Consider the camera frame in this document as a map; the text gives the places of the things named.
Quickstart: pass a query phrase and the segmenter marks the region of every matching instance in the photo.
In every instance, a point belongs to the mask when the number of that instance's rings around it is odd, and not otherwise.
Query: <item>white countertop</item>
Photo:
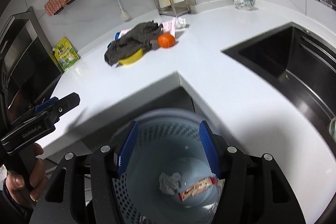
[[[336,192],[334,156],[287,98],[221,50],[290,21],[327,41],[336,41],[336,36],[292,10],[263,1],[257,5],[259,9],[254,11],[229,6],[186,15],[190,27],[177,45],[150,51],[130,66],[116,68],[105,63],[104,53],[116,30],[102,36],[100,45],[63,74],[53,93],[62,98],[76,92],[81,102],[61,117],[55,132],[39,140],[44,157],[117,120],[142,100],[152,100],[181,85],[216,127],[224,125],[230,131],[227,138],[240,143],[250,155],[274,156],[307,224],[314,223]],[[142,20],[167,18],[152,15]],[[127,100],[130,96],[137,99]]]

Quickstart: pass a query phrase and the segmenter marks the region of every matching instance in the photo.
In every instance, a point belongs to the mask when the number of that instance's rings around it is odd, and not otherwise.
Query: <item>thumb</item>
[[[21,205],[26,205],[26,200],[20,194],[19,190],[25,187],[25,181],[21,175],[9,174],[6,178],[6,187],[11,197]]]

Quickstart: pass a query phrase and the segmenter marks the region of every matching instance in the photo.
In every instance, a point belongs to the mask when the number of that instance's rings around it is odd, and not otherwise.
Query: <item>kitchen sink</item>
[[[268,81],[314,125],[336,156],[336,49],[290,23],[223,51]]]

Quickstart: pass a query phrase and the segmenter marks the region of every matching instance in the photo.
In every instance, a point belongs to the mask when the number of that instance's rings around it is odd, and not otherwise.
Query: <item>patterned bowl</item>
[[[233,0],[238,9],[252,10],[255,6],[255,0]]]

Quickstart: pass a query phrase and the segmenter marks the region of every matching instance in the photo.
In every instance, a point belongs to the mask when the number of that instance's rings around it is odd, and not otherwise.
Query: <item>dish towel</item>
[[[52,16],[70,1],[72,0],[49,0],[44,5],[45,12],[47,13],[48,16]]]

